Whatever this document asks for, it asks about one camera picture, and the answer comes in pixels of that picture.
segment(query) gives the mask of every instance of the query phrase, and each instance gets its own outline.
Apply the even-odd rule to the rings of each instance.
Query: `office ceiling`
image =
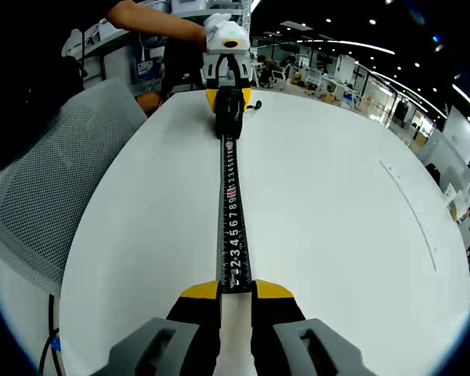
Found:
[[[470,96],[470,7],[468,0],[453,7],[436,0],[408,2],[403,0],[329,1],[261,0],[251,17],[251,35],[284,42],[306,39],[324,39],[360,42],[390,49],[395,55],[354,45],[338,43],[303,43],[329,52],[352,56],[370,68],[391,77],[418,92],[430,103],[446,113],[446,104],[454,105],[465,116],[470,116],[470,105],[452,88],[456,84]],[[293,21],[312,27],[310,31],[287,29],[280,24]],[[437,35],[440,42],[433,40]],[[443,48],[436,52],[436,47]],[[441,128],[444,119],[430,106],[428,115]]]

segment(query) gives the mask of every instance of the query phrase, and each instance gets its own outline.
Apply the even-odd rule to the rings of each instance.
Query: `person's arm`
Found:
[[[135,4],[132,0],[119,2],[106,17],[115,27],[196,42],[205,50],[205,35],[201,25]]]

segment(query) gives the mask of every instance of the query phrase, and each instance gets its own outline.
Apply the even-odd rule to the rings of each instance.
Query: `white round table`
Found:
[[[379,123],[254,91],[240,188],[253,278],[282,284],[307,318],[356,345],[377,374],[427,374],[470,305],[461,235],[425,167]],[[204,92],[173,96],[130,139],[71,245],[60,302],[68,374],[215,279],[219,141]],[[222,300],[216,374],[255,374],[250,298]]]

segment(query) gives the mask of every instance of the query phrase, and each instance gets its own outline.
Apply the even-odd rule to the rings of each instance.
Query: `measuring tape blade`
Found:
[[[221,255],[220,283],[224,293],[250,291],[251,264],[237,169],[237,140],[221,139]]]

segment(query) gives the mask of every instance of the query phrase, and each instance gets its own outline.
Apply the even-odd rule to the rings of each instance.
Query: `gray mesh chair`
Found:
[[[38,143],[0,172],[0,258],[42,290],[60,296],[85,207],[145,120],[131,93],[115,80],[66,102]]]

